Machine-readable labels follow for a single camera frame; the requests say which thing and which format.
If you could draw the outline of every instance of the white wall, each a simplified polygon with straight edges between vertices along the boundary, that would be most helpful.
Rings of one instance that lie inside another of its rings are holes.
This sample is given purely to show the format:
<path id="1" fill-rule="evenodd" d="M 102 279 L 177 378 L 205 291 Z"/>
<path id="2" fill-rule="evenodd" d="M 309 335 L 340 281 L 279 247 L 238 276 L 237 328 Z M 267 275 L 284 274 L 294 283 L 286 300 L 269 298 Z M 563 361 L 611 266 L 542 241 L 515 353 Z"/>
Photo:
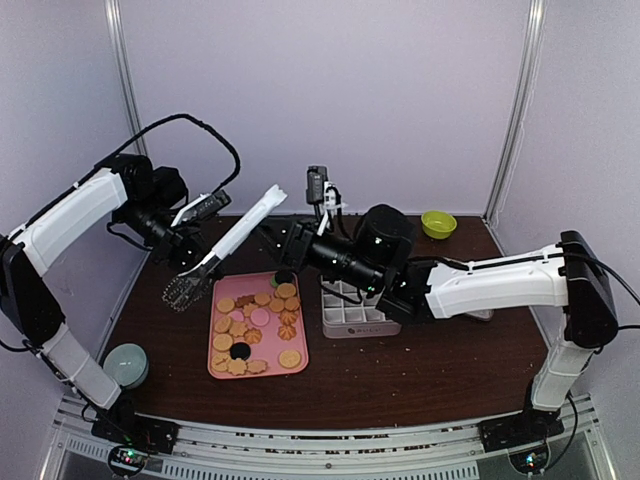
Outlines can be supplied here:
<path id="1" fill-rule="evenodd" d="M 326 164 L 350 211 L 484 211 L 517 81 L 527 0 L 122 2 L 144 124 L 187 111 L 244 159 L 243 212 L 272 183 L 308 211 L 305 171 Z M 192 191 L 231 171 L 187 124 L 147 138 Z"/>
<path id="2" fill-rule="evenodd" d="M 27 220 L 128 137 L 100 0 L 0 1 L 0 232 Z M 140 254 L 88 232 L 46 278 L 96 352 Z M 20 345 L 0 314 L 0 338 Z M 30 354 L 0 349 L 0 477 L 34 478 L 61 389 Z"/>
<path id="3" fill-rule="evenodd" d="M 550 2 L 535 95 L 513 182 L 499 215 L 509 253 L 577 229 L 640 289 L 640 3 Z M 615 290 L 621 323 L 638 307 Z M 558 312 L 540 310 L 549 335 Z M 580 383 L 590 391 L 622 478 L 637 478 L 640 336 L 624 332 Z"/>

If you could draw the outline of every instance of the wooden table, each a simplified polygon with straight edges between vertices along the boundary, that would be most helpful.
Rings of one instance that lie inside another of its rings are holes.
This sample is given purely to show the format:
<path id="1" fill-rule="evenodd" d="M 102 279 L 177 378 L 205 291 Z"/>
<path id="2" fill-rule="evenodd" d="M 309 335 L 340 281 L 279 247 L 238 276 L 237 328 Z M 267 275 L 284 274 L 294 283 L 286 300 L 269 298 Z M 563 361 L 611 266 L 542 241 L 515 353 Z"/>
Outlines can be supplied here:
<path id="1" fill-rule="evenodd" d="M 214 220 L 212 242 L 237 218 Z M 347 218 L 353 225 L 355 218 Z M 479 218 L 458 218 L 437 242 L 420 235 L 415 255 L 485 259 L 499 252 Z M 230 258 L 228 274 L 275 270 L 250 238 Z M 488 323 L 467 317 L 403 327 L 394 337 L 331 340 L 322 333 L 317 272 L 300 275 L 310 362 L 303 372 L 216 380 L 207 371 L 211 299 L 177 314 L 161 301 L 173 273 L 147 264 L 109 342 L 141 345 L 150 360 L 135 391 L 141 413 L 222 425 L 342 429 L 409 426 L 499 414 L 522 408 L 525 389 L 546 347 L 526 308 L 496 312 Z"/>

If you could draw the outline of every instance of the white compartment box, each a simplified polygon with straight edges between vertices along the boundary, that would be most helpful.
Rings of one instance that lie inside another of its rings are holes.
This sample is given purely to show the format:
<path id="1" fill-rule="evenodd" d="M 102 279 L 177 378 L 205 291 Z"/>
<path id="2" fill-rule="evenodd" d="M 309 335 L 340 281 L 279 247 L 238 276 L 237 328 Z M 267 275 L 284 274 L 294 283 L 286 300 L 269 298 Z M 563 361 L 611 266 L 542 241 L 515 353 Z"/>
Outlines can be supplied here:
<path id="1" fill-rule="evenodd" d="M 341 281 L 327 282 L 324 278 L 321 282 L 324 287 L 358 301 L 355 287 Z M 322 330 L 325 337 L 388 337 L 400 333 L 400 324 L 387 320 L 382 312 L 376 310 L 380 295 L 366 298 L 363 294 L 362 297 L 363 302 L 354 305 L 322 290 Z"/>

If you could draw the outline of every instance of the pink tray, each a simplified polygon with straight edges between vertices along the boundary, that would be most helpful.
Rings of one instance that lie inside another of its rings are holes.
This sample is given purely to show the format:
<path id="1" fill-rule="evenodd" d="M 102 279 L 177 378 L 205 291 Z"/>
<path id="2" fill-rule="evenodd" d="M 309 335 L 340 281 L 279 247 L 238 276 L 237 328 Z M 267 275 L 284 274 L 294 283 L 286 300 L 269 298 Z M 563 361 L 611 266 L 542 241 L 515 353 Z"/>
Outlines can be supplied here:
<path id="1" fill-rule="evenodd" d="M 211 312 L 211 328 L 209 330 L 209 357 L 207 362 L 207 369 L 209 373 L 219 380 L 231 380 L 239 378 L 257 378 L 257 377 L 269 377 L 272 375 L 291 375 L 293 373 L 301 372 L 309 364 L 309 351 L 307 350 L 307 339 L 304 333 L 304 321 L 302 317 L 302 307 L 298 312 L 298 321 L 295 323 L 297 335 L 289 340 L 282 340 L 278 336 L 278 328 L 280 327 L 279 314 L 273 313 L 269 310 L 269 307 L 264 309 L 269 312 L 269 323 L 264 327 L 257 327 L 251 323 L 250 319 L 245 321 L 250 328 L 259 328 L 262 330 L 262 340 L 260 343 L 251 345 L 251 356 L 249 360 L 266 360 L 268 367 L 263 373 L 234 376 L 227 372 L 216 372 L 211 369 L 211 360 L 216 351 L 213 349 L 213 339 L 218 335 L 214 329 L 213 324 L 224 317 L 225 314 L 220 313 L 216 309 L 218 302 L 226 297 L 236 300 L 243 295 L 255 295 L 257 293 L 268 293 L 273 297 L 276 289 L 271 286 L 271 278 L 275 275 L 275 272 L 267 273 L 252 273 L 249 275 L 232 275 L 225 277 L 222 280 L 216 282 L 213 287 L 213 306 Z M 294 278 L 294 285 L 298 288 L 298 278 Z M 302 356 L 300 365 L 296 368 L 284 368 L 280 366 L 278 362 L 278 356 L 283 350 L 298 350 Z"/>

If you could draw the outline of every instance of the yellow-green bowl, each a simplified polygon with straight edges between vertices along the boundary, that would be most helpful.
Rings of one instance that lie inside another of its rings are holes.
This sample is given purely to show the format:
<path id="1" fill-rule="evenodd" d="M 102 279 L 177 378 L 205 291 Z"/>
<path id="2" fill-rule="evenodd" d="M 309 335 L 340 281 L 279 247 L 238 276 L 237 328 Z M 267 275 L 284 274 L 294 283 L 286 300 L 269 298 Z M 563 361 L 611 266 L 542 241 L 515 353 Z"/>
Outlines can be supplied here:
<path id="1" fill-rule="evenodd" d="M 432 210 L 422 214 L 422 231 L 436 240 L 449 238 L 457 226 L 456 219 L 448 213 Z"/>

